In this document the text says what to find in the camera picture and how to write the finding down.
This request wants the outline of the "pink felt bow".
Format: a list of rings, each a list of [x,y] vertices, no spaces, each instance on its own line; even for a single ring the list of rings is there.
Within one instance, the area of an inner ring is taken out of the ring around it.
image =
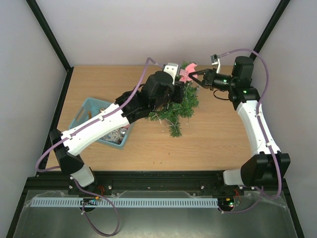
[[[196,71],[195,67],[197,66],[198,65],[195,63],[190,63],[184,69],[180,69],[179,81],[183,83],[192,81],[192,79],[189,77],[189,74],[195,72]]]

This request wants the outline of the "small green christmas tree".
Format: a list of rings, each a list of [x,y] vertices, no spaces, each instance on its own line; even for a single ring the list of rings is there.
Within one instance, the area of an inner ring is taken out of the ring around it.
[[[190,63],[193,62],[184,61],[181,69],[184,69]],[[146,120],[158,121],[168,129],[171,137],[181,137],[181,120],[189,120],[194,115],[195,109],[199,107],[198,91],[199,87],[194,84],[194,81],[186,82],[181,104],[169,102],[162,109],[150,113]]]

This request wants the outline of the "light blue perforated basket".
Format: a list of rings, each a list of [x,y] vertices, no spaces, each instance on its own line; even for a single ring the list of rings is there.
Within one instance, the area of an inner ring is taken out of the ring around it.
[[[115,106],[112,106],[111,103],[107,101],[102,101],[95,98],[87,98],[84,101],[82,107],[78,110],[75,118],[72,120],[71,124],[69,125],[68,130],[73,129],[77,126],[80,126],[84,122],[98,115],[100,113],[99,112],[100,108],[105,108],[106,113],[109,113],[114,111]],[[122,137],[124,137],[122,143],[119,145],[114,143],[109,143],[107,141],[103,141],[102,140],[103,136],[99,138],[96,142],[106,146],[116,148],[116,149],[123,150],[132,128],[133,128],[133,124],[129,125],[126,128],[118,128],[112,131],[112,133],[117,133],[117,134],[120,134]]]

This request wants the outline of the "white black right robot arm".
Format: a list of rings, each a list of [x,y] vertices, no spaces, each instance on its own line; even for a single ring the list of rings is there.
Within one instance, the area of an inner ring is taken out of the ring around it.
[[[190,72],[188,76],[206,89],[228,92],[228,99],[241,118],[251,148],[251,158],[235,170],[226,170],[217,180],[216,189],[227,194],[234,185],[248,187],[276,185],[282,182],[290,165],[290,156],[282,153],[266,124],[260,95],[251,86],[254,61],[238,56],[231,75],[220,74],[219,69]]]

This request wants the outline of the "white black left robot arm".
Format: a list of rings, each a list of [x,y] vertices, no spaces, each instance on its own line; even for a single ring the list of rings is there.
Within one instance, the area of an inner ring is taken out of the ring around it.
[[[143,86],[136,86],[118,97],[104,111],[64,132],[54,129],[50,140],[61,171],[73,177],[81,187],[95,182],[92,170],[80,153],[106,134],[149,116],[169,102],[182,102],[184,83],[165,71],[150,75]]]

